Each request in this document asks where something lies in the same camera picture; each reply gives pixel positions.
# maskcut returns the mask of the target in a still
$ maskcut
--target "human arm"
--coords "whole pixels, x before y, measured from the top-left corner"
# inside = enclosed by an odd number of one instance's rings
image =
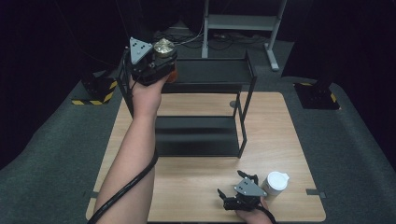
[[[134,119],[99,191],[94,211],[150,163],[155,148],[155,120],[166,79],[164,77],[148,87],[139,83],[134,85]],[[147,223],[153,185],[154,169],[111,206],[97,223]]]

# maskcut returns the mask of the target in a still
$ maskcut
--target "shelf leg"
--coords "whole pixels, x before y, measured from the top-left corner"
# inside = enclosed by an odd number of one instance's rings
[[[277,65],[276,58],[273,52],[273,46],[276,40],[277,31],[279,30],[280,22],[282,21],[283,12],[285,11],[286,3],[288,0],[282,0],[280,3],[279,11],[277,12],[276,22],[274,24],[274,29],[271,33],[270,43],[265,44],[265,51],[267,52],[268,59],[271,64],[271,68],[273,71],[279,71],[279,66]]]
[[[209,17],[209,0],[205,0],[205,15],[204,15],[204,43],[202,44],[202,58],[207,58],[207,33],[208,33],[208,17]]]

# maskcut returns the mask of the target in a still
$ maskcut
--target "gray carpet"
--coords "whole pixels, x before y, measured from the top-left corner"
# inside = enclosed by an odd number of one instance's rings
[[[211,41],[210,46],[227,43]],[[271,71],[262,43],[210,49],[209,57],[240,58],[251,50],[259,74],[255,91],[284,95],[312,176],[326,195],[323,223],[396,223],[395,172],[342,88],[331,85],[341,110],[302,108],[292,83],[313,80],[281,77],[291,48],[292,43],[276,41],[278,72]],[[180,58],[200,55],[200,49],[178,46]],[[22,154],[0,171],[1,224],[86,222],[121,96],[116,89],[108,105],[71,105],[81,90],[78,84]]]

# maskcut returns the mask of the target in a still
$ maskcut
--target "white shelf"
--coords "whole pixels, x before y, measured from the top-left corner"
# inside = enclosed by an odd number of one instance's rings
[[[208,29],[273,31],[276,17],[208,15]]]

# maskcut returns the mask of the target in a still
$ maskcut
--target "black cable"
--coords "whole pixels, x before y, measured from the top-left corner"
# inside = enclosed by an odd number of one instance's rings
[[[116,0],[116,5],[117,5],[117,9],[119,10],[122,26],[123,26],[125,34],[126,34],[126,40],[129,41],[128,31],[126,29],[124,18],[122,17],[122,13],[121,13],[121,9],[120,9],[120,5],[119,5],[119,1],[118,0]]]
[[[193,41],[193,42],[190,42],[190,43],[198,43],[199,45],[196,46],[196,47],[192,47],[192,46],[189,46],[188,44],[182,44],[182,46],[184,46],[184,47],[186,47],[188,49],[200,49],[202,47],[202,42]]]
[[[274,215],[272,215],[272,213],[271,213],[270,211],[268,211],[266,208],[264,208],[263,205],[262,205],[262,206],[258,206],[258,205],[257,205],[257,206],[256,206],[256,209],[259,209],[260,211],[264,212],[265,215],[267,215],[267,216],[270,218],[270,220],[271,220],[271,222],[272,222],[273,224],[277,224]]]
[[[138,76],[137,79],[134,81],[134,84],[131,87],[131,90],[134,88],[134,85],[136,85],[137,81],[141,78],[142,76]]]
[[[190,43],[193,41],[190,41],[194,38],[196,38],[198,35],[172,35],[172,34],[166,34],[166,33],[159,33],[156,36],[154,36],[154,42],[159,41],[162,38],[166,38],[167,40],[171,41],[175,45],[183,45],[185,44],[184,42]]]
[[[220,14],[224,14],[225,10],[228,8],[228,6],[231,4],[232,1],[233,1],[233,0],[229,0],[229,1],[228,1],[227,5],[225,5],[224,9],[221,11]]]
[[[125,187],[120,189],[119,192],[117,192],[113,197],[111,197],[105,204],[103,204],[96,212],[93,214],[91,219],[88,221],[87,224],[93,224],[96,223],[99,218],[114,204],[116,203],[123,195],[125,195],[131,188],[133,188],[137,183],[139,183],[140,180],[142,180],[148,173],[151,171],[151,169],[154,167],[154,165],[157,163],[158,160],[158,153],[157,150],[154,150],[154,155],[152,156],[152,160],[149,163],[149,165],[142,171],[140,172],[139,175],[137,175],[131,182],[129,182]]]
[[[228,49],[230,46],[232,46],[233,45],[233,37],[231,36],[231,35],[227,35],[228,36],[228,38],[220,38],[220,39],[216,39],[215,41],[217,41],[217,42],[219,42],[219,43],[227,43],[229,40],[230,40],[230,43],[229,43],[229,45],[228,46],[226,46],[226,47],[223,47],[223,48],[218,48],[218,49],[216,49],[216,48],[213,48],[212,46],[210,46],[209,45],[209,43],[207,44],[208,46],[209,46],[209,48],[210,49],[214,49],[214,50],[224,50],[224,49]]]
[[[56,5],[56,8],[58,9],[59,14],[61,15],[61,17],[62,17],[62,19],[63,19],[63,21],[64,21],[64,24],[66,25],[67,30],[69,31],[70,35],[73,37],[74,43],[75,43],[76,47],[78,48],[78,50],[81,51],[82,53],[84,53],[85,55],[89,56],[90,58],[96,60],[96,61],[99,62],[99,63],[104,63],[104,64],[106,64],[106,65],[110,65],[110,66],[113,66],[113,67],[117,67],[117,66],[116,66],[115,64],[113,64],[113,63],[107,63],[107,62],[105,62],[105,61],[103,61],[103,60],[100,60],[100,59],[97,59],[97,58],[93,57],[91,54],[89,54],[88,52],[86,52],[85,50],[82,49],[82,47],[81,47],[81,46],[79,45],[79,43],[77,42],[77,39],[76,39],[76,37],[74,36],[74,34],[73,34],[73,32],[72,32],[72,29],[70,28],[69,23],[68,23],[67,20],[66,20],[66,17],[65,17],[64,14],[62,13],[61,8],[59,7],[58,2],[57,2],[56,0],[55,0],[54,2],[55,2],[55,5]]]

